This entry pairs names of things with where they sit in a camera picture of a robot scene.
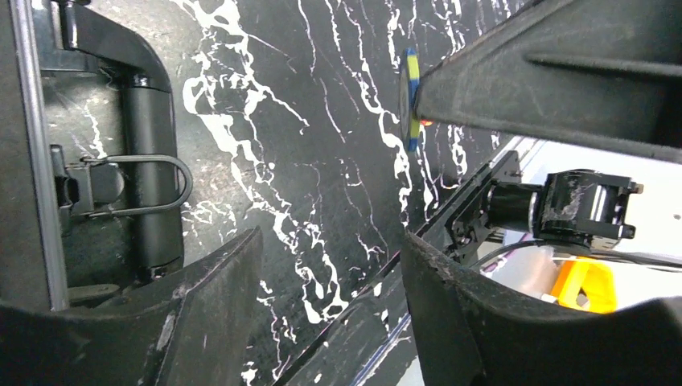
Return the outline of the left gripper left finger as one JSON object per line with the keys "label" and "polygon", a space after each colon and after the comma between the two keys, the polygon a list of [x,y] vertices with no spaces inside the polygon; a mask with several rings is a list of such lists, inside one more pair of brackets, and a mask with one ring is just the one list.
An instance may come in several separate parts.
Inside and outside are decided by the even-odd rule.
{"label": "left gripper left finger", "polygon": [[4,385],[238,385],[253,326],[259,228],[95,309],[1,307]]}

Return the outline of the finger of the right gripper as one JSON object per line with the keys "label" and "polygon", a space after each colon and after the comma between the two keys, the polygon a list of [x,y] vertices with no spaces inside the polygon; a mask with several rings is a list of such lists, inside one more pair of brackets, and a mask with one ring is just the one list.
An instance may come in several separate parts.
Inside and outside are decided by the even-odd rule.
{"label": "finger of the right gripper", "polygon": [[415,114],[681,160],[681,4],[531,1],[422,78]]}

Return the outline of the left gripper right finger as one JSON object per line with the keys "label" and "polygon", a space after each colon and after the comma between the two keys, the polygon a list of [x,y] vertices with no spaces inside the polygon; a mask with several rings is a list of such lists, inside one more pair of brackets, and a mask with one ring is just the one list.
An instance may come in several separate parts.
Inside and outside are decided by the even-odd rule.
{"label": "left gripper right finger", "polygon": [[427,385],[678,385],[681,300],[591,314],[519,293],[413,233],[401,271]]}

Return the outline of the black poker chip case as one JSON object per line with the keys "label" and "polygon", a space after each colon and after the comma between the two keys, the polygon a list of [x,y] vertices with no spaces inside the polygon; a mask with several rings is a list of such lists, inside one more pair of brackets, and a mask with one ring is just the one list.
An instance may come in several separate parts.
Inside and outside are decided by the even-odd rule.
{"label": "black poker chip case", "polygon": [[[120,83],[125,153],[67,164],[47,138],[42,78],[111,68]],[[193,180],[177,156],[169,74],[137,32],[86,1],[1,4],[1,298],[29,310],[65,310],[62,237],[75,218],[133,221],[144,282],[180,270],[180,206]]]}

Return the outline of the blue green chip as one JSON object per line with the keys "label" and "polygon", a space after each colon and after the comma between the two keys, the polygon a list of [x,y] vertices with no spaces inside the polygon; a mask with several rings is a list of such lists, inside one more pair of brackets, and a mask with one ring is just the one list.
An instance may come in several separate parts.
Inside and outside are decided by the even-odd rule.
{"label": "blue green chip", "polygon": [[407,153],[417,149],[421,123],[415,115],[415,100],[420,84],[418,55],[412,48],[406,48],[401,56],[399,79],[400,128]]}

